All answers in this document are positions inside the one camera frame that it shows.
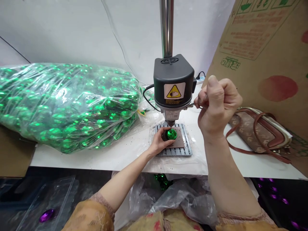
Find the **white wall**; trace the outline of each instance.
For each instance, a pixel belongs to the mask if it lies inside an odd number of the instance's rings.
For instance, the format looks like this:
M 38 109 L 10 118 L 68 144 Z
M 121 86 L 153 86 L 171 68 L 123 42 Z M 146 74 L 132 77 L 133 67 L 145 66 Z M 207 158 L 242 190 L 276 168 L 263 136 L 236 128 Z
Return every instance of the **white wall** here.
M 205 71 L 235 0 L 175 0 L 173 55 Z M 158 0 L 106 0 L 137 77 L 153 83 L 162 57 Z M 128 69 L 100 0 L 3 0 L 0 35 L 30 62 L 93 63 Z
M 0 66 L 28 63 L 26 59 L 0 38 Z

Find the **drill press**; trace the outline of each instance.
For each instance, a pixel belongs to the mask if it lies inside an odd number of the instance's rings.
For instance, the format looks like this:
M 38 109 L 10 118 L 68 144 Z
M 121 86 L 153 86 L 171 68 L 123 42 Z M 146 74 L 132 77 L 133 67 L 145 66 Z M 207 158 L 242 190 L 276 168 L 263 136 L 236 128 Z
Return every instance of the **drill press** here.
M 154 100 L 170 127 L 189 106 L 197 83 L 186 59 L 181 54 L 172 56 L 173 11 L 174 0 L 160 0 L 163 58 L 154 63 Z

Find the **vent grille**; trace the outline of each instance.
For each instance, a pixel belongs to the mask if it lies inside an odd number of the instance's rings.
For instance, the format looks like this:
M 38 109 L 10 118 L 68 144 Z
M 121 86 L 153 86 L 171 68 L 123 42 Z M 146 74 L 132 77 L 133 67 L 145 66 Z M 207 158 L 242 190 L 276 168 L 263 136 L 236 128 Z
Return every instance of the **vent grille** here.
M 161 63 L 161 64 L 169 64 L 169 65 L 172 65 L 172 63 L 175 63 L 175 62 L 177 62 L 177 61 L 179 61 L 178 58 L 172 57 L 172 58 L 165 58 L 165 59 L 163 59 L 160 63 Z

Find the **white table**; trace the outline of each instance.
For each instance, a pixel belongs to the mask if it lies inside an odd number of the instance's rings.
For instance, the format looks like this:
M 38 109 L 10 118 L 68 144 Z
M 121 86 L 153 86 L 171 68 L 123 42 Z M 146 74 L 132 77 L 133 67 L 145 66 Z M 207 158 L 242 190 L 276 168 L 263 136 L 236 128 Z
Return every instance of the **white table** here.
M 198 95 L 201 84 L 197 85 L 193 99 Z M 180 123 L 184 123 L 190 136 L 193 155 L 191 157 L 163 157 L 153 158 L 143 170 L 152 173 L 175 173 L 190 175 L 208 175 L 207 162 L 204 153 L 203 138 L 198 128 L 197 118 L 200 109 L 189 108 L 180 113 Z M 159 116 L 155 112 L 147 116 Z M 149 130 L 159 119 L 152 120 L 152 124 L 130 131 L 127 137 L 113 143 L 110 147 L 101 150 L 84 150 L 71 155 L 62 154 L 59 151 L 38 145 L 34 153 L 31 166 L 61 167 L 97 170 L 122 170 L 136 159 L 149 146 Z M 244 141 L 233 133 L 228 138 L 234 146 L 250 150 Z M 267 155 L 247 155 L 231 149 L 232 156 L 244 177 L 282 178 L 282 179 L 307 179 L 291 164 L 284 164 Z

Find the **brown rubber pad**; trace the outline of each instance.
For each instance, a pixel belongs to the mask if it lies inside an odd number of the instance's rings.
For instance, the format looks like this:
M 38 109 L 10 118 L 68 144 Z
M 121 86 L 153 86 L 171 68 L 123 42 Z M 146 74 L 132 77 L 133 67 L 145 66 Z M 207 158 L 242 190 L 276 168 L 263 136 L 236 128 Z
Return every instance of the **brown rubber pad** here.
M 184 148 L 185 145 L 184 145 L 181 128 L 180 127 L 172 127 L 172 128 L 176 131 L 177 137 L 175 139 L 175 142 L 166 148 Z

